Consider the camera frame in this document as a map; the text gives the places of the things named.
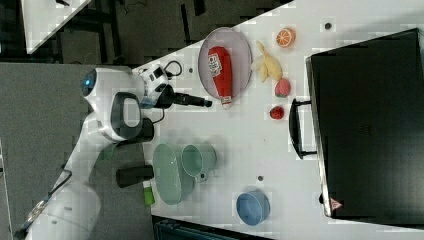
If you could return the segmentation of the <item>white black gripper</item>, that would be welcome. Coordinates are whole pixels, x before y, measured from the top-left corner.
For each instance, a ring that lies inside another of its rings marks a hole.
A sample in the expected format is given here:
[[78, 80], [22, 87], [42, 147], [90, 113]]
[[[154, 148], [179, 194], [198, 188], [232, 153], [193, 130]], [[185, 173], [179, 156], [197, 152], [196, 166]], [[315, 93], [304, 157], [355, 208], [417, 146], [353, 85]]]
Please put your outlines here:
[[[144, 95], [140, 102], [140, 107], [143, 109], [154, 108], [165, 87], [169, 84], [172, 75], [161, 65], [153, 64], [150, 68], [141, 72], [140, 77], [144, 82]], [[176, 93], [174, 103], [185, 106], [212, 106], [212, 102], [205, 98], [184, 93]]]

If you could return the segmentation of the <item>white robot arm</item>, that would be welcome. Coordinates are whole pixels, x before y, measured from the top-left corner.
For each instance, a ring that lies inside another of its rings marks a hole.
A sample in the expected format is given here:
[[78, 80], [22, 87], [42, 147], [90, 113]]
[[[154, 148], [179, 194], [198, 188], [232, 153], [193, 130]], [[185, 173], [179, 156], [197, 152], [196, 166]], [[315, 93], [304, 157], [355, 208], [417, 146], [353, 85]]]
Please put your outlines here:
[[88, 240], [101, 210], [98, 194], [88, 185], [100, 153], [142, 136], [147, 129], [144, 109], [212, 105], [174, 91], [169, 79], [158, 64], [139, 73], [96, 67], [82, 79], [82, 96], [92, 112], [53, 188], [14, 233], [15, 240]]

